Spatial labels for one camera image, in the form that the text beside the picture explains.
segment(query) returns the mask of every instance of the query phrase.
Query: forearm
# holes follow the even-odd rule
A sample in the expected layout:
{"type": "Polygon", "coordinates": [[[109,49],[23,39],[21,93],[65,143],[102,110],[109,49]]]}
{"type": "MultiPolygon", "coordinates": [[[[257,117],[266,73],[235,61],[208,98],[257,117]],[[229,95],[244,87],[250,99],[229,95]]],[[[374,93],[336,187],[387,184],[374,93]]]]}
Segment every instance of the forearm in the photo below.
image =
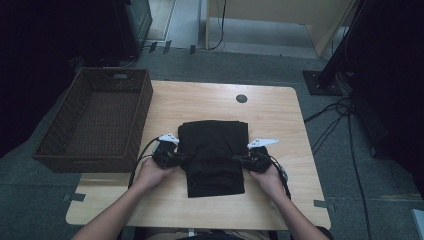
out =
{"type": "Polygon", "coordinates": [[[328,239],[300,212],[282,189],[275,191],[270,197],[294,239],[328,239]]]}
{"type": "Polygon", "coordinates": [[[72,239],[116,239],[146,191],[147,189],[130,188],[72,239]]]}

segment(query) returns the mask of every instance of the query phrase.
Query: brown woven basket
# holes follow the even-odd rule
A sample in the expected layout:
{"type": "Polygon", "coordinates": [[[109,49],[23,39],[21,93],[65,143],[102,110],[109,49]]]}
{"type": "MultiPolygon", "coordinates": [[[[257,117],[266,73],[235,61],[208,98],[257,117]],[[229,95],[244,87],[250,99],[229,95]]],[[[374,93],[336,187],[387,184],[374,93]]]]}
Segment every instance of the brown woven basket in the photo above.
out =
{"type": "Polygon", "coordinates": [[[82,68],[33,158],[54,172],[131,172],[152,95],[148,70],[82,68]]]}

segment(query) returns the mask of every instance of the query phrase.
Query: wooden table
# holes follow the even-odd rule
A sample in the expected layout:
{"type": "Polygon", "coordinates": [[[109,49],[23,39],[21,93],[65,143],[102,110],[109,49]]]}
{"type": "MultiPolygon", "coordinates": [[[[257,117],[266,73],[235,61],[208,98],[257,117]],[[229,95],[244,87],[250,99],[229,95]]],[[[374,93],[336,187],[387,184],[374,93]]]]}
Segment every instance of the wooden table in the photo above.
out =
{"type": "MultiPolygon", "coordinates": [[[[249,140],[279,138],[267,146],[289,176],[292,200],[313,224],[330,228],[317,170],[303,124],[296,92],[288,87],[265,87],[152,81],[154,94],[144,127],[141,149],[154,137],[173,133],[184,122],[238,120],[249,124],[249,140]],[[236,96],[247,96],[246,103],[236,96]]],[[[186,176],[179,169],[165,179],[136,208],[129,226],[287,230],[273,203],[246,170],[245,194],[188,198],[186,176]]],[[[129,174],[83,174],[66,221],[86,224],[127,189],[129,174]]]]}
{"type": "MultiPolygon", "coordinates": [[[[322,57],[354,4],[355,0],[228,0],[225,18],[305,24],[317,55],[322,57]]],[[[224,0],[207,0],[206,8],[208,48],[210,18],[222,18],[224,0]]]]}

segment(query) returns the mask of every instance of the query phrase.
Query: person's left hand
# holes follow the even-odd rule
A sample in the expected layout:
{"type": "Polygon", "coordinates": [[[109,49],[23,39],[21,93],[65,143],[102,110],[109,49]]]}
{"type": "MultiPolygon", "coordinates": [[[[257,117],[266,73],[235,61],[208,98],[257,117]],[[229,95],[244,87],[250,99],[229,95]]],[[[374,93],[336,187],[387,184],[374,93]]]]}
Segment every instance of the person's left hand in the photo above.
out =
{"type": "Polygon", "coordinates": [[[141,165],[137,179],[133,183],[133,187],[151,189],[158,185],[166,176],[174,173],[177,167],[160,169],[152,158],[146,159],[141,165]]]}

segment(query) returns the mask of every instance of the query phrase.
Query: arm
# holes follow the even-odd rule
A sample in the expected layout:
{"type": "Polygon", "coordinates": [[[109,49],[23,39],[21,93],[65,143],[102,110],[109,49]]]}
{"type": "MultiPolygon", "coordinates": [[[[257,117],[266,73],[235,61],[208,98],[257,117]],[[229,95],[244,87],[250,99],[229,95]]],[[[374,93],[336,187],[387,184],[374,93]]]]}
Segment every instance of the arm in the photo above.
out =
{"type": "Polygon", "coordinates": [[[262,174],[250,172],[250,175],[274,202],[294,239],[328,239],[286,196],[277,169],[271,166],[262,174]]]}
{"type": "Polygon", "coordinates": [[[85,225],[72,239],[116,239],[143,196],[175,169],[162,170],[151,158],[144,161],[132,187],[85,225]]]}

